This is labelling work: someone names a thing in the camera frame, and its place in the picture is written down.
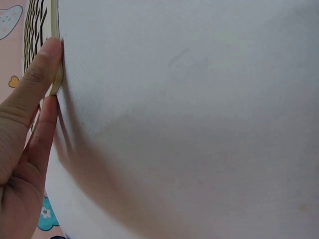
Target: finger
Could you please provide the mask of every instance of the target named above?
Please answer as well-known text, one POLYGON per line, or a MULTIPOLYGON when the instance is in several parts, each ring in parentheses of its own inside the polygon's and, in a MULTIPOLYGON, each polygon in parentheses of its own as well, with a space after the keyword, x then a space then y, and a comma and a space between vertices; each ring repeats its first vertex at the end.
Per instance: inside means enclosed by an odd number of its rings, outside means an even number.
POLYGON ((62 58, 61 40, 49 38, 13 93, 1 105, 0 117, 28 127, 35 108, 53 82, 62 58))
POLYGON ((44 100, 37 127, 25 154, 28 162, 33 164, 45 178, 55 126, 58 103, 55 96, 44 100))

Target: white fabric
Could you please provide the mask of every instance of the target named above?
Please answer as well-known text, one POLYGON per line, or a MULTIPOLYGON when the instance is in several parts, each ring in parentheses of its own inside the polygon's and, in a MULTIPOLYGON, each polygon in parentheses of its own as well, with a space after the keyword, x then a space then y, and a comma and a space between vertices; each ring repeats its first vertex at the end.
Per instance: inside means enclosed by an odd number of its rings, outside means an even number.
POLYGON ((47 175, 72 239, 317 239, 315 0, 59 2, 47 175))

